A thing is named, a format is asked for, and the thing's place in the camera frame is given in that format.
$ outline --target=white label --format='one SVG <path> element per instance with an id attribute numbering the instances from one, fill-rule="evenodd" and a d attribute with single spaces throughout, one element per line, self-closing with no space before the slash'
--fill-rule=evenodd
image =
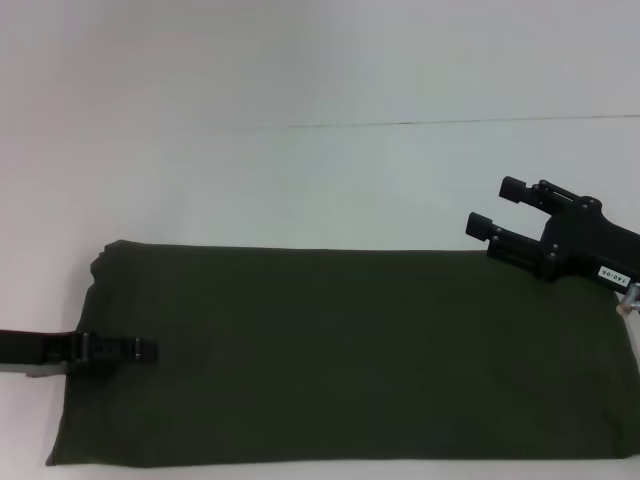
<path id="1" fill-rule="evenodd" d="M 623 287 L 629 285 L 629 282 L 631 281 L 631 279 L 626 275 L 622 275 L 621 273 L 618 273 L 607 267 L 600 267 L 598 275 L 600 275 L 602 278 L 606 278 L 607 280 L 611 280 L 618 285 L 622 285 Z"/>

